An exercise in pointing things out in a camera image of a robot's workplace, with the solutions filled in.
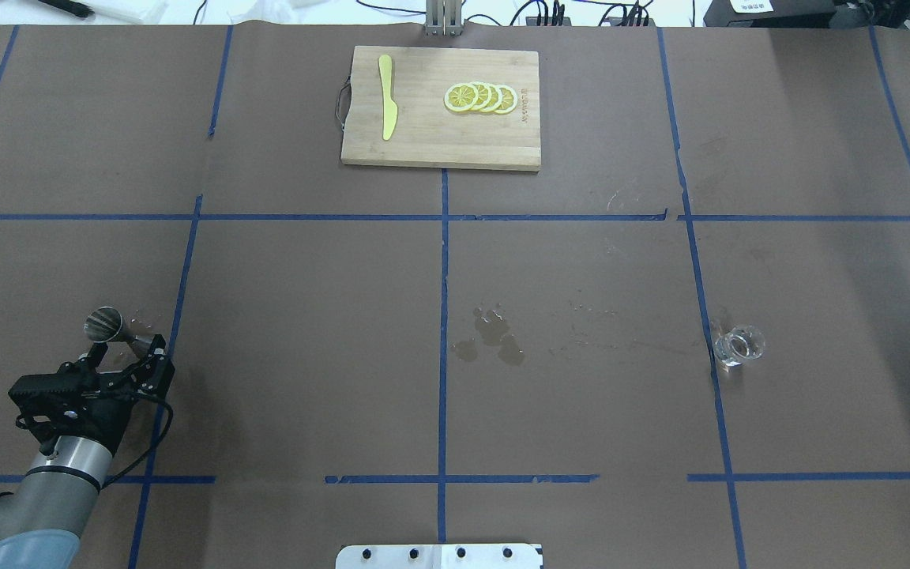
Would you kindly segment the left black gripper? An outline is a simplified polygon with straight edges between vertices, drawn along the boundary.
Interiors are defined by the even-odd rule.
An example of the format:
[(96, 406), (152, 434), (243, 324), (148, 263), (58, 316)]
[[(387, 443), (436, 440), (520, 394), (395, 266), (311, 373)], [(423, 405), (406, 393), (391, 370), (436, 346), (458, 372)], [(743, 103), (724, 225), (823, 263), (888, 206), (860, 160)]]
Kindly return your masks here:
[(165, 337), (122, 333), (119, 341), (137, 357), (122, 370), (101, 371), (108, 343), (93, 342), (78, 360), (66, 361), (57, 371), (25, 376), (25, 429), (43, 456), (49, 442), (75, 436), (100, 443), (114, 457), (138, 400), (167, 396), (175, 365)]

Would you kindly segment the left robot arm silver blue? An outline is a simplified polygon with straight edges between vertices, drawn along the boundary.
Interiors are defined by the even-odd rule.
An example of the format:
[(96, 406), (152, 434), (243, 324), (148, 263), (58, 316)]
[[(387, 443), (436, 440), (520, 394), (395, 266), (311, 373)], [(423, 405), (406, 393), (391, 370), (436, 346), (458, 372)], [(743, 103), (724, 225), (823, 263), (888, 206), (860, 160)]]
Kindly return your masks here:
[(111, 463), (137, 403), (167, 416), (175, 365), (162, 335), (137, 337), (140, 356), (120, 371), (99, 371), (106, 342), (57, 371), (23, 375), (9, 389), (15, 425), (39, 450), (12, 491), (0, 491), (0, 568), (68, 568), (100, 493), (126, 469)]

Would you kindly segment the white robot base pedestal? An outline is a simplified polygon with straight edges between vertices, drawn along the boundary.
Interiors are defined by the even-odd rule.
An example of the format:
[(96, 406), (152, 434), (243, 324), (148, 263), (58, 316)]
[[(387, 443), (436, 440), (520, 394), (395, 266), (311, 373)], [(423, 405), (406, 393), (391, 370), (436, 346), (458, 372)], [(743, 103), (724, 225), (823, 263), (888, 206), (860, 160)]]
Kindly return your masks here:
[(528, 543), (354, 545), (336, 568), (543, 568), (542, 546)]

